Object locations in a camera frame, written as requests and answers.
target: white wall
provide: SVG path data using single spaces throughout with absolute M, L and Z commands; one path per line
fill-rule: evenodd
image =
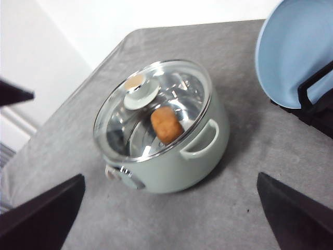
M 1 77 L 35 92 L 2 108 L 1 142 L 19 150 L 91 70 L 37 2 L 1 0 Z
M 1 0 L 1 75 L 35 91 L 2 109 L 1 141 L 19 150 L 129 32 L 266 18 L 278 2 Z
M 92 68 L 131 31 L 266 18 L 280 0 L 37 0 Z

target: lid knob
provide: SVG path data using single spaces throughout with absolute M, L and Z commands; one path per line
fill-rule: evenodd
M 129 110 L 136 110 L 149 104 L 158 94 L 160 83 L 157 79 L 146 80 L 144 74 L 137 74 L 128 78 L 124 87 L 127 94 L 124 106 Z

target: glass lid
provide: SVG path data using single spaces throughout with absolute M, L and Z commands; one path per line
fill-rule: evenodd
M 187 137 L 208 108 L 207 71 L 185 60 L 155 62 L 124 80 L 105 100 L 94 140 L 114 163 L 144 161 Z

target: black handle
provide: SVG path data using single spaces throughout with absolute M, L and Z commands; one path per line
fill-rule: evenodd
M 305 82 L 299 85 L 298 100 L 303 111 L 307 113 L 316 113 L 324 110 L 329 104 L 333 103 L 333 89 L 326 92 L 315 104 L 312 104 L 308 97 L 308 88 L 323 78 L 333 70 L 333 61 L 327 64 L 324 68 L 314 73 Z

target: lid rim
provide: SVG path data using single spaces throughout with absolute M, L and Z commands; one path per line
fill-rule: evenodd
M 181 134 L 174 142 L 170 143 L 167 147 L 165 147 L 164 149 L 162 149 L 161 151 L 158 151 L 152 155 L 148 155 L 148 156 L 139 156 L 139 157 L 130 157 L 130 156 L 122 156 L 121 154 L 119 154 L 118 152 L 114 151 L 115 153 L 117 153 L 117 158 L 116 157 L 111 157 L 107 154 L 105 154 L 105 151 L 102 149 L 102 147 L 100 146 L 100 144 L 97 142 L 96 138 L 95 138 L 95 128 L 96 128 L 96 121 L 97 118 L 99 117 L 99 114 L 102 110 L 102 108 L 104 107 L 104 104 L 107 102 L 107 100 L 109 99 L 109 97 L 129 78 L 131 78 L 132 76 L 146 70 L 147 68 L 150 67 L 154 67 L 155 65 L 159 65 L 159 64 L 163 64 L 163 63 L 170 63 L 173 61 L 180 61 L 180 62 L 187 62 L 190 64 L 193 64 L 195 66 L 197 66 L 201 73 L 203 73 L 203 75 L 206 77 L 207 79 L 207 84 L 208 84 L 208 98 L 206 103 L 203 104 L 203 109 L 201 110 L 201 112 L 199 113 L 198 117 L 196 118 L 196 120 L 194 121 L 194 123 L 183 133 Z M 108 159 L 111 163 L 113 164 L 122 164 L 122 163 L 139 163 L 139 162 L 144 162 L 144 161 L 148 161 L 152 158 L 155 158 L 157 156 L 160 156 L 164 153 L 166 153 L 167 151 L 173 149 L 174 147 L 176 147 L 177 145 L 179 145 L 180 143 L 182 143 L 194 130 L 195 128 L 199 125 L 199 123 L 201 122 L 201 120 L 203 119 L 203 117 L 205 116 L 209 104 L 211 102 L 211 98 L 212 98 L 212 81 L 211 78 L 209 76 L 209 73 L 207 72 L 207 70 L 201 66 L 200 64 L 190 61 L 190 60 L 186 60 L 186 59 L 172 59 L 172 60 L 163 60 L 163 61 L 156 61 L 153 62 L 152 64 L 145 66 L 144 68 L 132 73 L 131 75 L 129 75 L 126 79 L 124 79 L 116 88 L 114 88 L 114 90 L 108 95 L 108 97 L 105 99 L 105 101 L 103 102 L 103 104 L 101 105 L 101 107 L 98 110 L 98 113 L 96 115 L 95 121 L 94 121 L 94 126 L 93 126 L 93 137 L 94 137 L 94 142 L 96 144 L 96 146 L 99 148 L 99 150 L 102 152 L 104 158 Z

